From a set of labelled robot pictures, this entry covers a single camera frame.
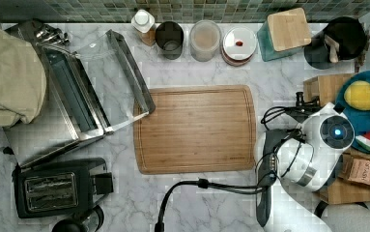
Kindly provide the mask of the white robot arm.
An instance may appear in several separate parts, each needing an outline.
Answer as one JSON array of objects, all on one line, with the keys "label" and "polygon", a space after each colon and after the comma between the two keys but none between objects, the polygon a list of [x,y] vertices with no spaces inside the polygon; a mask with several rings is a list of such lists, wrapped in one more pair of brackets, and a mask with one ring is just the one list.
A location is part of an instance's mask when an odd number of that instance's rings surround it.
[{"label": "white robot arm", "polygon": [[325,187],[354,140],[353,125],[331,102],[293,129],[267,130],[258,137],[254,158],[262,192],[256,198],[256,218],[265,232],[332,232],[282,183],[290,181],[309,191]]}]

